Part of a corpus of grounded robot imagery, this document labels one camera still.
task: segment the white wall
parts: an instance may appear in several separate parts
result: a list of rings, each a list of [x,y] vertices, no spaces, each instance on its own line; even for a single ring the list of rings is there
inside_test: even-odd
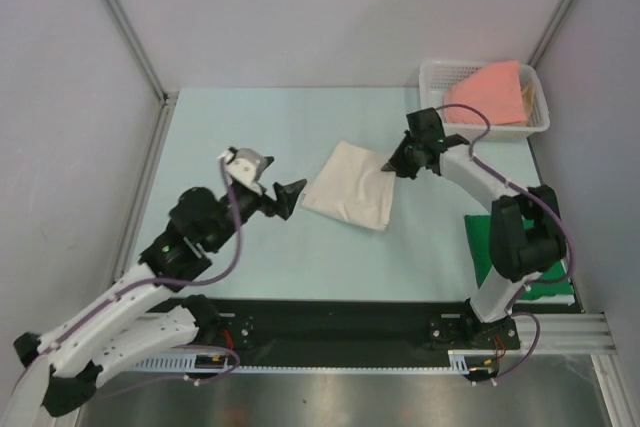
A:
[[[558,0],[121,0],[165,88],[417,85],[428,57],[526,61]]]
[[[0,409],[12,341],[104,286],[158,111],[100,0],[0,0]]]
[[[543,177],[575,235],[579,287],[604,310],[640,394],[640,0],[578,0],[539,73]]]

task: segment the pink towel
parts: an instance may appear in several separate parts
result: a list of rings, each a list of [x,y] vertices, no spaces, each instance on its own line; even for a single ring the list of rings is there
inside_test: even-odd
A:
[[[519,74],[517,60],[489,64],[451,87],[445,102],[475,107],[494,125],[526,122]],[[452,124],[484,123],[476,114],[463,109],[446,109],[445,118]]]

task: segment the white cloth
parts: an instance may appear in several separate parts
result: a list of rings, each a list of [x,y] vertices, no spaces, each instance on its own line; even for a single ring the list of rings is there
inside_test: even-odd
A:
[[[340,142],[303,192],[302,207],[374,230],[389,225],[394,172],[381,172],[389,154]]]

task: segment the folded napkin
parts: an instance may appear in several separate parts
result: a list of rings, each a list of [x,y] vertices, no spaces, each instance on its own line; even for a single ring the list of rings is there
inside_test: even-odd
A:
[[[492,125],[527,122],[528,115],[520,87],[520,62],[508,60],[489,64],[451,87],[445,95],[447,104],[466,104],[485,114]],[[452,124],[484,124],[473,112],[446,109],[445,118]]]
[[[302,192],[302,207],[374,230],[389,225],[395,173],[381,172],[389,154],[340,142]]]

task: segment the white plastic basket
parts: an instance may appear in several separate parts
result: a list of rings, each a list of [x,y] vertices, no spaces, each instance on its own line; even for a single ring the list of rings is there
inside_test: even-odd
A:
[[[444,96],[451,87],[487,65],[488,62],[465,62],[453,60],[426,60],[420,65],[420,106],[422,109],[438,107],[444,104]],[[529,137],[535,132],[544,132],[549,128],[549,108],[542,92],[540,79],[533,67],[520,64],[520,85],[533,82],[535,97],[531,114],[531,127],[509,125],[491,126],[488,140],[518,140]],[[460,134],[468,140],[478,137],[485,129],[484,125],[449,124],[442,117],[447,135]]]

